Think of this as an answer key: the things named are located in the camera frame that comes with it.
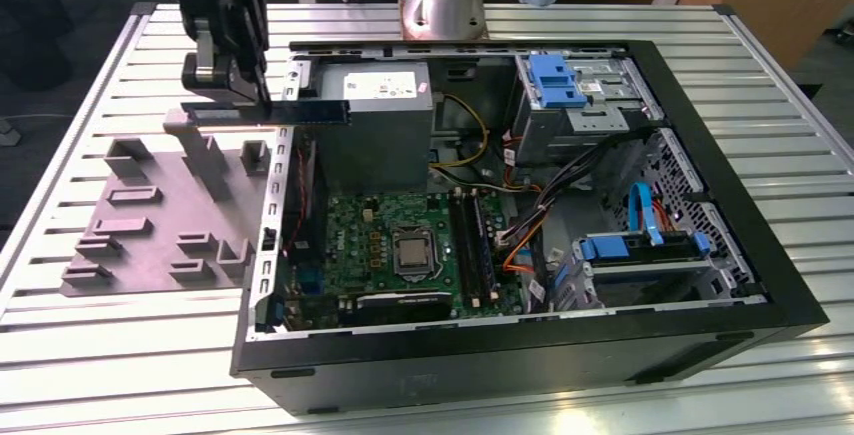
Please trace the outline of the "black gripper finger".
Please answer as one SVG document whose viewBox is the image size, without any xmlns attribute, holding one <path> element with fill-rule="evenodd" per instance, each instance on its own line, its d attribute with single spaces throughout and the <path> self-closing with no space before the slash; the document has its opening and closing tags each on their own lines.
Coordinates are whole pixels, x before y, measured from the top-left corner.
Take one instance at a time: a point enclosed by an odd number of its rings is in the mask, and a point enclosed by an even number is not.
<svg viewBox="0 0 854 435">
<path fill-rule="evenodd" d="M 253 90 L 253 100 L 259 117 L 271 112 L 271 95 L 266 81 L 269 42 L 269 18 L 266 0 L 231 0 L 229 9 L 231 49 L 242 79 Z"/>
<path fill-rule="evenodd" d="M 217 101 L 257 101 L 255 84 L 243 76 L 237 56 L 215 44 L 207 29 L 199 31 L 197 50 L 185 58 L 183 85 L 189 91 Z"/>
</svg>

